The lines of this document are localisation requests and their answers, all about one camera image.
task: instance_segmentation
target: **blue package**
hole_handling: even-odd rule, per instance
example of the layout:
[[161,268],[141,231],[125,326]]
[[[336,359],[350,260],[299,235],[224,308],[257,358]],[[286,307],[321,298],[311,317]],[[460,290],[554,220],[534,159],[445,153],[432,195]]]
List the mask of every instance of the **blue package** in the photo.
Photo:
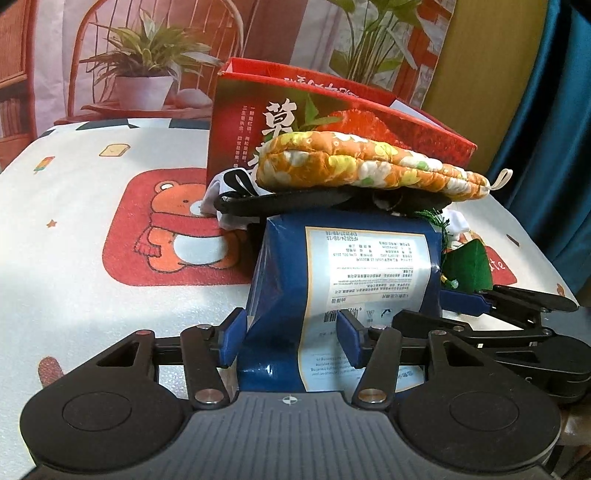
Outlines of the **blue package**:
[[[314,210],[267,220],[238,354],[239,388],[342,390],[362,375],[336,339],[336,310],[366,326],[402,309],[439,317],[441,233],[422,219]],[[403,389],[423,381],[404,367]]]

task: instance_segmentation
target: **bookshelf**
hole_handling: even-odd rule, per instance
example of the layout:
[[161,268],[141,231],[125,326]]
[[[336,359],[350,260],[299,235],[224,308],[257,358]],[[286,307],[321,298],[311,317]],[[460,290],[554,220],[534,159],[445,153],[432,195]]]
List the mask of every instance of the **bookshelf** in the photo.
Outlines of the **bookshelf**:
[[37,136],[32,47],[37,0],[17,0],[0,15],[0,171]]

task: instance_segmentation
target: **green plant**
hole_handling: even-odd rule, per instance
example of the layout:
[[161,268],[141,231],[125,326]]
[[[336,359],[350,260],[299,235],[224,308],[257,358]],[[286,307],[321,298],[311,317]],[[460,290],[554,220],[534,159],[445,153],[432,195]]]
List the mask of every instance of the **green plant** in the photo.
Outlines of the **green plant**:
[[[397,45],[394,28],[398,23],[408,23],[421,28],[417,7],[421,0],[368,0],[363,15],[361,37],[355,38],[352,15],[357,9],[355,0],[328,0],[340,7],[346,15],[350,30],[349,51],[335,50],[330,58],[330,68],[338,75],[366,85],[374,76],[395,70],[403,61],[403,55],[388,57]],[[369,6],[377,10],[377,18],[368,16]]]
[[156,25],[145,11],[140,9],[141,28],[134,31],[124,27],[97,27],[108,30],[107,41],[114,49],[100,53],[81,63],[94,63],[95,84],[109,77],[158,77],[170,75],[180,85],[183,72],[197,75],[201,65],[220,66],[222,62],[207,53],[210,47],[194,41],[188,31],[180,27]]

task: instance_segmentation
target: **potted plant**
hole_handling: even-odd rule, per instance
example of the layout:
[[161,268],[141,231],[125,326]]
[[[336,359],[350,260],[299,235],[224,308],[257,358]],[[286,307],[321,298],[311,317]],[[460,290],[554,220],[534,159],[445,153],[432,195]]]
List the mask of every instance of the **potted plant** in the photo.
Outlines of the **potted plant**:
[[184,72],[200,75],[202,65],[222,65],[208,55],[209,46],[195,42],[185,29],[158,26],[142,9],[139,19],[139,31],[97,25],[109,31],[107,42],[114,49],[80,61],[95,64],[90,70],[97,71],[95,84],[114,77],[122,109],[160,110],[173,82],[180,86]]
[[356,0],[328,1],[343,10],[349,25],[349,51],[334,50],[330,58],[337,75],[371,85],[376,74],[397,69],[404,59],[417,68],[395,29],[399,23],[422,28],[417,15],[422,0],[367,0],[365,6]]

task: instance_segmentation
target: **wooden chair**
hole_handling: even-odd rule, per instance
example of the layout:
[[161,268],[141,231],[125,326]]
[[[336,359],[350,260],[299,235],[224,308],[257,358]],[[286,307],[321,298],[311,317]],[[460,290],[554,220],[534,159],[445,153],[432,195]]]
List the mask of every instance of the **wooden chair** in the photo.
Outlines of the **wooden chair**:
[[[96,71],[92,63],[80,60],[110,51],[113,46],[106,40],[109,27],[140,28],[139,11],[146,10],[156,23],[190,28],[201,43],[211,46],[210,55],[226,61],[241,56],[244,50],[244,24],[232,0],[98,0],[88,10],[80,24],[72,55],[72,68],[67,95],[67,116],[56,125],[80,121],[127,118],[138,116],[164,118],[208,118],[209,108],[179,109],[164,105],[159,112],[129,112],[119,108],[113,92],[114,79],[95,84]],[[210,98],[215,90],[215,67],[202,66],[201,75],[183,74],[182,89],[199,89]]]

